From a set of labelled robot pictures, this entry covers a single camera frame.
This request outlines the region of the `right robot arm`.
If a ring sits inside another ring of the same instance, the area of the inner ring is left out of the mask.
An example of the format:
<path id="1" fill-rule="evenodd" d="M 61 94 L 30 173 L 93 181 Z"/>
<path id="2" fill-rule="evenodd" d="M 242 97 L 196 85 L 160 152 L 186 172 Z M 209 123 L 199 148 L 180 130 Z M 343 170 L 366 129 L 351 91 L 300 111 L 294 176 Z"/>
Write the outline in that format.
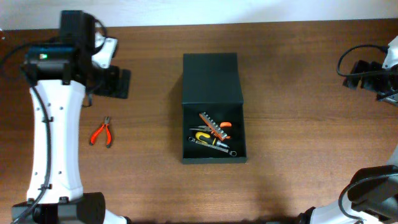
<path id="1" fill-rule="evenodd" d="M 358 60 L 349 74 L 337 70 L 343 86 L 365 89 L 377 101 L 397 106 L 397 39 L 377 45 L 385 54 L 383 63 Z M 362 168 L 341 191 L 337 201 L 311 207 L 293 219 L 298 224 L 395 223 L 397 222 L 397 153 L 384 166 Z"/>

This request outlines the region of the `chrome ratchet wrench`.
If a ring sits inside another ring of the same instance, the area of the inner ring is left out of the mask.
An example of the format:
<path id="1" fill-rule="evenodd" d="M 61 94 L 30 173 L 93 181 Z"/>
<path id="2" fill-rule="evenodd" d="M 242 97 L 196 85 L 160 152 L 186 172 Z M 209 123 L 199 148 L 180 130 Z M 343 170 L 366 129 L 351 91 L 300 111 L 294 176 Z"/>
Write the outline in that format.
<path id="1" fill-rule="evenodd" d="M 209 147 L 209 148 L 212 148 L 212 149 L 216 149 L 216 150 L 221 151 L 221 152 L 225 152 L 225 153 L 227 153 L 227 154 L 229 154 L 230 156 L 233 156 L 233 157 L 237 156 L 237 152 L 236 151 L 231 151 L 229 149 L 225 149 L 225 148 L 222 148 L 222 147 L 219 147 L 219 146 L 214 146 L 214 145 L 211 145 L 211 144 L 205 144 L 205 143 L 202 143 L 202 142 L 194 139 L 193 137 L 189 137 L 188 140 L 190 142 L 194 142 L 195 144 L 199 144 L 201 146 L 205 146 L 205 147 Z"/>

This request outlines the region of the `yellow black stubby screwdriver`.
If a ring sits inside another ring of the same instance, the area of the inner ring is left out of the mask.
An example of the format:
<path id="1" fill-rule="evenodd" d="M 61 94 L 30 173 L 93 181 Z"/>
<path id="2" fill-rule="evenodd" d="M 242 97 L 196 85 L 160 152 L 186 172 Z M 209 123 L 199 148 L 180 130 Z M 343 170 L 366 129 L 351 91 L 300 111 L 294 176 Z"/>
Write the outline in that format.
<path id="1" fill-rule="evenodd" d="M 225 143 L 222 143 L 218 138 L 213 138 L 207 133 L 197 132 L 195 134 L 197 140 L 205 144 L 211 144 L 218 147 L 229 148 L 229 146 Z"/>

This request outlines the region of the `orange socket rail with sockets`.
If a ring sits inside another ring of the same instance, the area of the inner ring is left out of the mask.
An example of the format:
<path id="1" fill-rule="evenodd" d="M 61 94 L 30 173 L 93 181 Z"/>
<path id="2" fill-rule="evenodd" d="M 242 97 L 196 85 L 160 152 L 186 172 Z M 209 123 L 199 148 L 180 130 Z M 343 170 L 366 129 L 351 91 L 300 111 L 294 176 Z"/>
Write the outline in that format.
<path id="1" fill-rule="evenodd" d="M 217 124 L 213 119 L 209 117 L 206 112 L 202 112 L 199 114 L 199 117 L 205 122 L 205 124 L 210 128 L 211 133 L 214 134 L 219 140 L 224 141 L 225 139 L 229 139 L 230 136 L 225 133 L 223 128 L 231 128 L 232 124 L 230 122 L 221 122 Z"/>

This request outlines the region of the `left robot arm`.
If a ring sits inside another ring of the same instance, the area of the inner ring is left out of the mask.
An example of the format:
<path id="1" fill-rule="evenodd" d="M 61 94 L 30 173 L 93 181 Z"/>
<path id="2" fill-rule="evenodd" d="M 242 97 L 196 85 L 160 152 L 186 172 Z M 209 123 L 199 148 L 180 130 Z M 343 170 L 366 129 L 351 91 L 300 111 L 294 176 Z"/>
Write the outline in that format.
<path id="1" fill-rule="evenodd" d="M 131 73 L 111 64 L 118 40 L 84 11 L 62 11 L 58 36 L 28 44 L 21 73 L 34 106 L 34 158 L 14 223 L 129 223 L 86 193 L 78 164 L 80 112 L 92 97 L 126 99 Z"/>

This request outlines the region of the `black gift box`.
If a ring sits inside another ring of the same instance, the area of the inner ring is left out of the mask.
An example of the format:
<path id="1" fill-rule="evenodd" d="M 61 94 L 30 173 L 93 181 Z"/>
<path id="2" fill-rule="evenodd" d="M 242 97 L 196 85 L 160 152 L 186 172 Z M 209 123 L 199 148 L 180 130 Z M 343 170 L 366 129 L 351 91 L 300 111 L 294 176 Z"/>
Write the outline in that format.
<path id="1" fill-rule="evenodd" d="M 243 92 L 239 81 L 236 53 L 184 54 L 182 74 L 183 164 L 228 164 L 247 161 L 244 130 Z M 199 114 L 206 112 L 230 136 L 222 143 L 236 151 L 225 152 L 190 142 L 197 132 L 204 132 L 205 122 Z"/>

